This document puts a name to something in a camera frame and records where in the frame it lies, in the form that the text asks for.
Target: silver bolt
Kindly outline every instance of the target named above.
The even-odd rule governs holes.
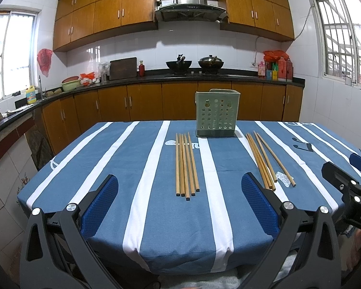
[[[287,201],[283,204],[283,207],[286,208],[287,210],[292,210],[294,208],[293,203]]]
[[[324,213],[324,214],[328,214],[328,213],[329,213],[329,210],[328,210],[328,208],[327,208],[326,206],[321,206],[321,207],[320,207],[320,211],[321,211],[322,213]]]
[[[76,204],[75,203],[70,203],[67,205],[67,207],[65,208],[68,212],[72,212],[76,210]]]
[[[39,208],[34,208],[32,210],[32,215],[38,215],[40,213],[40,209]]]

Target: bundle of chopsticks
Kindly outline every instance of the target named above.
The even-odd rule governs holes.
[[[295,187],[296,186],[295,181],[290,176],[290,174],[287,171],[287,169],[285,168],[285,166],[283,166],[282,162],[275,155],[273,150],[268,146],[268,144],[264,141],[264,139],[261,137],[260,134],[258,134],[257,132],[254,131],[254,135],[255,135],[255,138],[257,139],[257,142],[259,144],[259,147],[261,148],[262,154],[265,157],[266,162],[263,159],[262,154],[259,151],[259,149],[258,149],[253,137],[251,136],[251,134],[247,133],[246,134],[246,139],[249,142],[251,151],[252,151],[252,153],[254,155],[254,158],[255,158],[255,160],[257,162],[258,169],[259,169],[259,172],[261,174],[261,177],[262,177],[265,188],[270,189],[272,191],[275,191],[276,187],[275,187],[274,183],[277,182],[277,178],[276,178],[273,167],[270,164],[269,158],[268,158],[262,144],[264,144],[265,147],[269,150],[269,152],[272,154],[274,159],[278,162],[279,166],[282,168],[283,172],[285,173],[285,175],[287,176],[287,178],[289,179],[289,181],[291,182],[293,187]]]
[[[199,182],[197,169],[195,168],[195,159],[193,144],[191,143],[190,133],[189,140],[185,134],[176,134],[176,192],[177,197],[186,197],[190,201],[191,195],[194,197],[195,192],[199,192]]]

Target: table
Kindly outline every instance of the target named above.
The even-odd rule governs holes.
[[[361,151],[321,125],[238,121],[236,137],[197,138],[194,121],[98,123],[44,166],[18,194],[45,213],[79,203],[107,175],[118,194],[89,242],[102,258],[154,274],[203,274],[255,264],[272,241],[241,191],[241,178],[262,178],[244,135],[257,131],[296,182],[276,195],[297,207],[325,205],[338,216],[341,194],[321,176],[332,161],[361,184],[348,157]],[[175,195],[175,134],[190,132],[200,192]],[[269,156],[275,172],[282,172]]]

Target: range hood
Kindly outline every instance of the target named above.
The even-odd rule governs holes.
[[[206,5],[205,0],[177,0],[158,7],[155,17],[158,21],[222,21],[227,13],[221,7]]]

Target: black countertop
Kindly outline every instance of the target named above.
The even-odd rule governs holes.
[[[258,82],[263,84],[273,84],[273,85],[294,85],[304,88],[305,80],[302,78],[293,78],[293,82],[280,82],[275,80],[266,80],[260,79],[257,76],[257,72],[248,71],[248,70],[232,70],[232,69],[221,69],[220,74],[217,75],[207,75],[207,74],[199,74],[199,68],[190,68],[190,71],[194,71],[195,74],[187,74],[187,75],[172,75],[170,70],[162,69],[162,70],[147,70],[146,76],[144,77],[135,77],[128,79],[120,79],[120,80],[111,80],[107,82],[102,82],[99,84],[94,84],[92,86],[79,86],[74,90],[62,92],[60,94],[54,95],[50,98],[46,98],[43,100],[38,100],[36,103],[32,104],[27,109],[8,116],[4,120],[0,122],[0,131],[2,131],[5,127],[8,127],[11,123],[15,122],[25,114],[33,111],[34,109],[56,101],[57,99],[69,96],[71,94],[86,92],[89,90],[109,88],[114,86],[121,85],[131,85],[131,84],[145,84],[151,82],[182,82],[182,81],[231,81],[231,82]]]

